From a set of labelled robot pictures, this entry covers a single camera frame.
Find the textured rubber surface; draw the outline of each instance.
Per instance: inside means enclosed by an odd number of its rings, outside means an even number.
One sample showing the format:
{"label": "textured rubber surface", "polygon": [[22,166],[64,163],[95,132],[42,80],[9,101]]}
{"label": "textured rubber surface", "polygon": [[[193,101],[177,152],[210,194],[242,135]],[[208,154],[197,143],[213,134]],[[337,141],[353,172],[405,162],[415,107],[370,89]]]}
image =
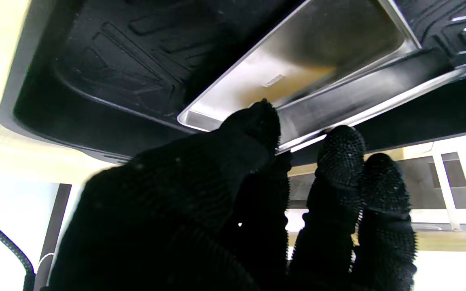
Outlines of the textured rubber surface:
{"label": "textured rubber surface", "polygon": [[[140,151],[196,132],[180,125],[177,114],[301,2],[32,0],[0,123],[101,160],[126,162]],[[440,7],[456,7],[450,14],[455,17],[466,15],[463,0],[396,2],[419,38],[424,31],[438,35],[435,28],[441,31],[442,21],[448,24],[449,16],[434,16]],[[416,15],[430,24],[421,25]],[[424,46],[429,47],[429,39]],[[465,63],[466,54],[458,52],[466,46],[458,51],[444,39],[453,64]],[[466,80],[357,129],[368,150],[466,133]],[[315,163],[318,146],[296,152],[292,163]]]}
{"label": "textured rubber surface", "polygon": [[466,0],[396,0],[424,48],[441,48],[454,66],[466,64]]}
{"label": "textured rubber surface", "polygon": [[174,122],[286,2],[87,0],[53,66],[85,97]]}

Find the metal tray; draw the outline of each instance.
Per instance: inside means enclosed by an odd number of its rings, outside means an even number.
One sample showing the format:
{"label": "metal tray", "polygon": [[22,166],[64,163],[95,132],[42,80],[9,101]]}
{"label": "metal tray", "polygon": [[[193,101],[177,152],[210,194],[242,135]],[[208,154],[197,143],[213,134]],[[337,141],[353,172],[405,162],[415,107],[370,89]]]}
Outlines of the metal tray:
{"label": "metal tray", "polygon": [[356,123],[354,116],[429,81],[432,74],[424,74],[429,79],[404,79],[406,85],[398,86],[401,80],[381,79],[382,87],[394,89],[378,98],[373,97],[381,93],[378,88],[372,88],[376,94],[356,91],[367,85],[364,77],[370,72],[374,78],[383,77],[375,73],[383,66],[387,76],[404,67],[409,74],[420,74],[410,66],[393,65],[420,48],[392,0],[308,0],[202,92],[178,121],[212,131],[233,112],[266,98],[277,107],[280,151],[285,151],[318,138],[318,132],[345,119]]}

